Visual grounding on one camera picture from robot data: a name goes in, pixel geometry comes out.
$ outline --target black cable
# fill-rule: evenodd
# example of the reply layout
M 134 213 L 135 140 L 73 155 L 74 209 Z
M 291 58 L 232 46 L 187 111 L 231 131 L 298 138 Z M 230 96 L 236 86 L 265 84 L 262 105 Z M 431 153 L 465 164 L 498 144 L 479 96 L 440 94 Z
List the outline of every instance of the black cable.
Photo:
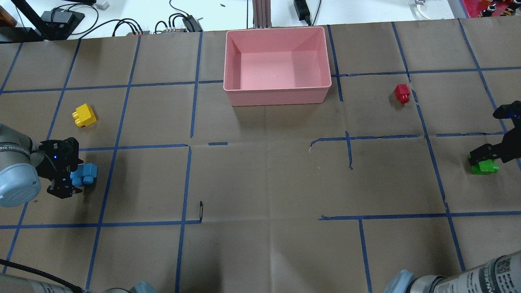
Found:
M 176 26 L 174 25 L 173 21 L 170 22 L 170 18 L 171 18 L 172 16 L 176 16 L 176 15 L 180 15 L 180 16 L 184 17 L 184 15 L 183 15 L 183 14 L 180 14 L 180 13 L 174 13 L 174 14 L 170 15 L 170 16 L 168 17 L 168 25 L 170 26 L 170 28 L 172 28 L 172 27 L 175 28 L 175 27 L 176 27 Z
M 320 1 L 318 2 L 317 13 L 315 13 L 315 18 L 313 19 L 313 24 L 312 24 L 312 26 L 314 26 L 314 25 L 315 25 L 315 21 L 317 21 L 318 12 L 320 11 L 320 6 L 321 6 L 321 5 L 322 5 L 322 0 L 320 0 Z
M 88 32 L 88 31 L 90 31 L 90 30 L 91 30 L 91 29 L 96 25 L 97 21 L 100 19 L 100 12 L 97 11 L 97 9 L 96 9 L 94 6 L 92 6 L 92 5 L 87 5 L 87 4 L 85 4 L 85 6 L 89 6 L 89 7 L 91 7 L 92 9 L 94 9 L 94 11 L 96 12 L 96 20 L 95 20 L 94 23 L 91 25 L 91 27 L 89 27 L 88 29 L 86 29 L 86 30 L 84 30 L 84 31 L 82 31 L 82 32 L 72 33 L 72 34 L 70 34 L 70 35 L 78 35 L 78 34 L 83 34 L 83 33 L 86 33 L 86 32 Z
M 172 26 L 173 26 L 173 28 L 176 28 L 175 22 L 176 22 L 176 18 L 178 18 L 178 17 L 181 17 L 182 19 L 186 19 L 186 16 L 181 15 L 181 14 L 174 16 L 173 19 L 172 19 Z
M 14 262 L 10 262 L 10 261 L 7 261 L 7 260 L 3 260 L 3 259 L 0 259 L 0 264 L 1 265 L 5 265 L 5 266 L 9 266 L 9 267 L 12 267 L 12 268 L 16 268 L 18 270 L 21 270 L 21 271 L 26 271 L 26 272 L 29 272 L 31 274 L 35 274 L 35 275 L 38 275 L 38 276 L 42 276 L 44 278 L 47 278 L 49 280 L 52 280 L 54 282 L 57 282 L 61 285 L 64 285 L 65 287 L 69 288 L 72 290 L 73 293 L 82 293 L 82 290 L 81 290 L 81 287 L 78 287 L 74 284 L 71 284 L 63 279 L 60 279 L 56 276 L 53 276 L 49 273 L 46 273 L 46 272 L 43 272 L 43 271 L 40 271 L 40 270 L 37 270 L 35 268 L 32 268 L 32 267 L 29 267 L 29 266 L 25 266 L 25 265 L 22 265 L 22 264 L 18 264 L 18 263 L 14 263 Z
M 126 289 L 123 289 L 123 288 L 117 288 L 117 287 L 116 287 L 116 288 L 107 289 L 107 290 L 105 290 L 105 291 L 114 290 L 114 289 L 123 290 L 123 291 L 125 291 L 125 292 L 130 293 L 129 290 L 126 290 Z
M 170 4 L 170 7 L 172 7 L 173 9 L 175 9 L 175 10 L 177 10 L 177 11 L 180 11 L 180 12 L 184 13 L 185 16 L 188 16 L 188 13 L 187 13 L 186 11 L 183 11 L 183 10 L 181 10 L 181 9 L 178 9 L 178 8 L 173 7 L 173 6 L 172 6 L 172 0 L 168 1 L 168 4 Z
M 156 27 L 154 28 L 154 34 L 156 34 L 158 32 L 157 30 L 157 26 L 160 24 L 160 23 L 163 23 L 165 25 L 165 28 L 168 30 L 168 26 L 166 26 L 166 22 L 160 20 L 156 23 Z
M 93 32 L 93 31 L 95 31 L 95 30 L 98 29 L 99 27 L 106 25 L 106 24 L 109 23 L 109 22 L 120 21 L 120 20 L 121 20 L 121 19 L 111 19 L 111 20 L 108 20 L 108 21 L 106 21 L 106 22 L 100 24 L 99 26 L 93 28 L 92 30 L 88 31 L 86 34 L 84 34 L 84 35 L 82 35 L 81 37 L 79 37 L 78 40 L 84 38 L 86 35 L 90 34 L 90 33 Z
M 18 7 L 16 7 L 16 13 L 18 13 L 18 17 L 20 18 L 20 21 L 22 22 L 23 27 L 26 27 L 26 25 L 23 24 L 22 15 L 20 15 L 20 11 L 18 10 Z
M 138 32 L 143 33 L 143 29 L 141 29 L 141 26 L 139 25 L 139 23 L 138 23 L 135 19 L 132 19 L 132 18 L 122 18 L 121 20 L 132 20 L 133 22 L 135 22 L 134 27 L 135 27 L 136 25 L 138 26 L 138 27 L 136 28 L 136 30 L 139 29 Z
M 133 23 L 131 23 L 129 21 L 126 21 L 126 20 L 119 20 L 119 22 L 114 27 L 114 31 L 112 32 L 112 36 L 116 36 L 116 31 L 124 23 L 126 23 L 126 24 L 128 24 L 130 26 L 130 29 L 132 30 L 132 34 L 139 34 L 139 30 L 136 32 L 137 28 L 135 27 L 135 25 Z

